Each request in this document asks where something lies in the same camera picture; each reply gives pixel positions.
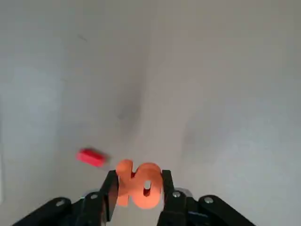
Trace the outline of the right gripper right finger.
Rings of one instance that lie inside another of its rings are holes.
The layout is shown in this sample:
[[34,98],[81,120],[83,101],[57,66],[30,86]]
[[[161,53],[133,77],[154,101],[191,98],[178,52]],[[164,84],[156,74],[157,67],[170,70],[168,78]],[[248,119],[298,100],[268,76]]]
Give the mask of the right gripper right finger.
[[254,226],[254,224],[215,195],[195,200],[175,189],[171,171],[163,170],[164,207],[159,226]]

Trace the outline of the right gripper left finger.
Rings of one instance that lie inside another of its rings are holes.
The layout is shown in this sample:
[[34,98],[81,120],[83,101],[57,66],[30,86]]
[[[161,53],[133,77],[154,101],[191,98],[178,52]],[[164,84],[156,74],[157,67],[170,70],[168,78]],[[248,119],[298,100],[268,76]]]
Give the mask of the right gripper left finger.
[[118,175],[110,170],[100,190],[91,192],[76,202],[65,197],[54,198],[15,226],[104,226],[111,221],[118,196]]

